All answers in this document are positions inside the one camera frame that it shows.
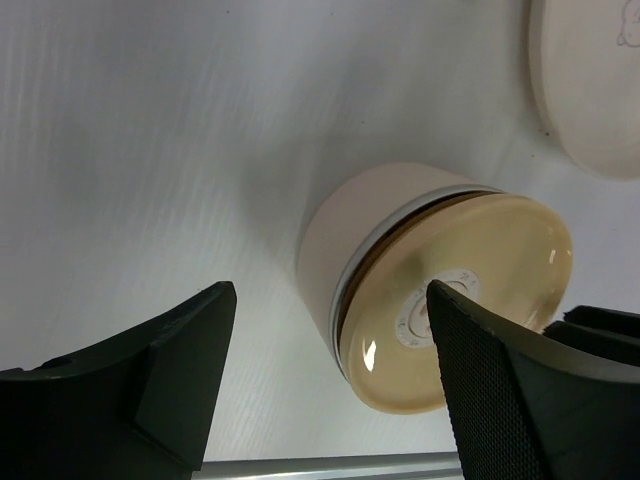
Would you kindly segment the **beige round lid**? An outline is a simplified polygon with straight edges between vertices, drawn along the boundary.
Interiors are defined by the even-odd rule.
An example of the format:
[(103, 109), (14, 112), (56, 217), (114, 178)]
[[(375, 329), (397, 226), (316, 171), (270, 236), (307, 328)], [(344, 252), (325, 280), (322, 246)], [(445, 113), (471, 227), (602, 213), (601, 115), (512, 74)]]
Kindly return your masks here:
[(563, 220), (527, 197), (479, 195), (421, 216), (376, 256), (345, 312), (339, 353), (352, 390), (386, 413), (441, 407), (446, 329), (470, 311), (543, 330), (572, 263)]

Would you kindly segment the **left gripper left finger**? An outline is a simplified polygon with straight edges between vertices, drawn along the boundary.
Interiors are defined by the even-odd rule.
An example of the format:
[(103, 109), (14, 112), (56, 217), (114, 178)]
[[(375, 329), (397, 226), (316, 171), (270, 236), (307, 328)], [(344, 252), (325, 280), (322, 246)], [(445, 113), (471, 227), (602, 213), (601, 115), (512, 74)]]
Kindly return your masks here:
[(237, 296), (222, 281), (41, 366), (1, 374), (5, 479), (188, 479), (204, 463)]

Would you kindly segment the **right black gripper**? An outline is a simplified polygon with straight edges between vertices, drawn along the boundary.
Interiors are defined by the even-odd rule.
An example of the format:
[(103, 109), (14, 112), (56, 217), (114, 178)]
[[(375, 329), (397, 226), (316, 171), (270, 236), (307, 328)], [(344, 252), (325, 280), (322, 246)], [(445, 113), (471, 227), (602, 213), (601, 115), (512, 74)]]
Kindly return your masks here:
[(543, 335), (582, 352), (638, 367), (639, 315), (580, 305), (562, 321), (547, 326)]

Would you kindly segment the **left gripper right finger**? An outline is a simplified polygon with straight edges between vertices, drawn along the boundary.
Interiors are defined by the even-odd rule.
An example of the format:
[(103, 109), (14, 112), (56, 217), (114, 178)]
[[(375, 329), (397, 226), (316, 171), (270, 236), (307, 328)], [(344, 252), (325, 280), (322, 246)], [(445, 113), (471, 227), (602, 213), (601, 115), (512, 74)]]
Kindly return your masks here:
[(446, 329), (440, 373), (463, 475), (637, 478), (639, 366), (543, 331), (470, 311)]

